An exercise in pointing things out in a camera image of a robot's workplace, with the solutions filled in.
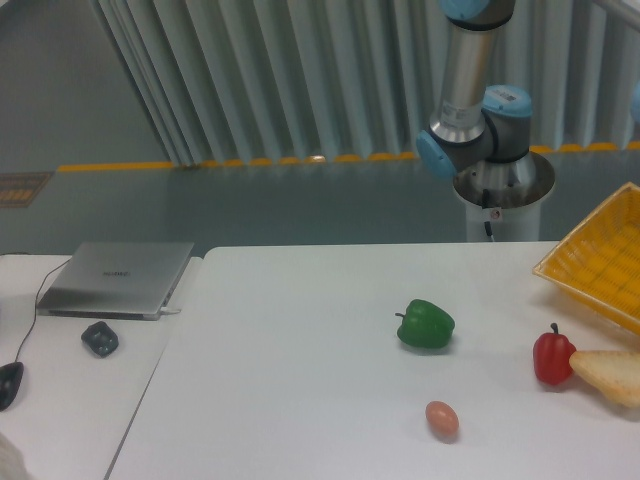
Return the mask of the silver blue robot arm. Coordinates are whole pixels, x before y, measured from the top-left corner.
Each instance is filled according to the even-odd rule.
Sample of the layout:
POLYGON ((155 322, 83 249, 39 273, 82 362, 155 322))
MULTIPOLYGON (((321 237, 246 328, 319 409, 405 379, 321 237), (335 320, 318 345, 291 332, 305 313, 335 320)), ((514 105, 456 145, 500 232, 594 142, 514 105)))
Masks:
POLYGON ((416 138, 432 173, 515 161, 530 144, 624 148, 639 122, 636 1, 442 1, 441 93, 416 138))

